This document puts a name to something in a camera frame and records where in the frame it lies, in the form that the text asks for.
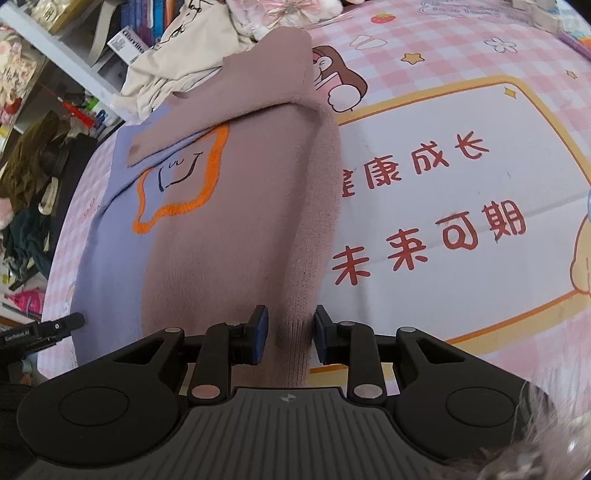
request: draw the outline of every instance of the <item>pink checkered bedding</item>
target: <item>pink checkered bedding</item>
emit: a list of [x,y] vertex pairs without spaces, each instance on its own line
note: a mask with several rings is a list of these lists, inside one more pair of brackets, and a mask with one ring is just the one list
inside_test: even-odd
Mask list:
[[[347,69],[366,82],[366,92],[358,88],[358,101],[351,89],[343,96],[330,94],[335,85],[346,83],[342,74],[336,83],[335,77],[325,79],[328,87],[321,85],[319,92],[326,92],[338,111],[348,111],[347,102],[355,111],[418,90],[504,74],[525,81],[589,158],[591,65],[550,35],[524,25],[522,15],[502,0],[372,0],[310,33],[315,46],[333,47]],[[116,135],[95,152],[74,194],[56,249],[43,320],[69,312],[77,266],[108,183],[115,140]],[[501,342],[501,348],[483,357],[529,378],[568,347],[591,345],[590,314],[584,309],[534,336],[509,345]],[[71,339],[38,357],[38,368],[48,377],[75,366]]]

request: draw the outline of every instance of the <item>metal screw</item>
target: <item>metal screw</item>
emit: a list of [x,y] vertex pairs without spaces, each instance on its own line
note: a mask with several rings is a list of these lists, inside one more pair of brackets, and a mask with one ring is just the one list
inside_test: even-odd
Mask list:
[[373,400],[374,398],[380,397],[384,391],[382,390],[382,387],[374,385],[373,383],[364,383],[357,385],[353,389],[353,393],[359,398]]
[[218,398],[220,393],[218,387],[209,384],[197,385],[191,390],[191,395],[195,398],[201,398],[202,400],[213,400],[214,398]]

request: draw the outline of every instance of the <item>plush toy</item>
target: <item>plush toy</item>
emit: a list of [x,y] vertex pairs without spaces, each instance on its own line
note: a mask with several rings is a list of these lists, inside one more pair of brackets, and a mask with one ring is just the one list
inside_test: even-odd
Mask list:
[[13,217],[14,212],[12,211],[10,199],[0,198],[0,230],[4,230],[8,225],[10,225]]
[[304,28],[343,12],[340,0],[226,0],[226,4],[236,29],[257,41],[275,27]]

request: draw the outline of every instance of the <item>shelf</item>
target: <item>shelf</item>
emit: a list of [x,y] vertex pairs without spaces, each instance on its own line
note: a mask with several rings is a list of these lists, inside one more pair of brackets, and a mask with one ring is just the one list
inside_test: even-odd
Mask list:
[[[46,32],[11,1],[0,7],[0,21],[7,23],[18,31],[19,35],[24,37],[31,45],[101,102],[106,105],[111,104],[112,96],[119,92],[121,85],[113,85],[105,77],[111,78],[115,76],[120,79],[121,75],[119,72],[116,72],[116,75],[109,74],[109,71],[104,72],[112,62],[107,61],[105,64],[104,61],[99,60],[99,63],[105,64],[99,72],[86,63],[87,52],[90,48],[86,45],[84,39],[81,39],[81,35],[77,33],[78,29],[64,35],[62,41]],[[121,66],[115,64],[113,68],[120,70]],[[117,109],[113,111],[124,120],[130,119],[129,113],[125,111]]]

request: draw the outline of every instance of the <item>orange outline drawing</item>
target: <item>orange outline drawing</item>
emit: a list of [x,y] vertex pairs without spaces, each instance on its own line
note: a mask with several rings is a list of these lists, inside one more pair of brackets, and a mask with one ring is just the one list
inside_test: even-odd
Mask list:
[[[591,164],[589,164],[587,158],[583,155],[583,152],[581,152],[579,146],[572,139],[569,132],[565,129],[560,120],[558,120],[558,117],[550,111],[533,90],[522,80],[514,77],[496,75],[421,90],[374,105],[358,108],[352,112],[342,113],[337,116],[337,120],[339,125],[347,125],[356,122],[357,120],[401,106],[410,105],[412,103],[422,102],[424,100],[449,95],[451,93],[465,92],[467,90],[503,84],[513,85],[513,87],[517,88],[536,107],[562,140],[563,144],[579,166],[579,169],[587,179],[587,182],[591,184]],[[552,328],[582,312],[590,305],[591,299],[589,294],[582,294],[577,290],[573,290],[528,312],[524,312],[513,318],[490,325],[483,329],[448,339],[447,342],[457,345],[463,350],[475,355],[483,355],[501,349],[509,343]],[[342,369],[346,369],[346,367],[342,365],[329,365],[328,367],[312,368],[310,369],[310,373],[313,375],[324,375],[324,379],[321,380],[322,382],[332,382],[332,380],[327,377],[329,372],[336,374]],[[311,383],[316,385],[318,380],[312,380]]]
[[230,127],[227,124],[219,125],[210,132],[206,133],[204,136],[195,140],[195,142],[198,142],[200,140],[207,138],[209,135],[216,136],[215,142],[213,143],[213,147],[209,153],[209,156],[207,157],[207,166],[205,168],[205,175],[203,177],[203,187],[201,188],[199,195],[193,200],[189,200],[188,202],[176,203],[173,205],[164,205],[160,207],[158,210],[154,212],[152,218],[147,222],[141,221],[142,215],[144,214],[144,210],[146,207],[144,182],[146,177],[148,176],[148,173],[150,173],[155,167],[149,168],[141,174],[137,186],[139,197],[139,209],[138,214],[136,215],[133,223],[133,229],[135,233],[148,233],[156,224],[156,222],[162,217],[188,213],[191,210],[195,210],[195,208],[204,205],[209,200],[217,185],[217,180],[220,174],[220,164],[222,161],[222,150],[224,148],[224,145],[226,145],[226,141],[228,140],[229,132]]

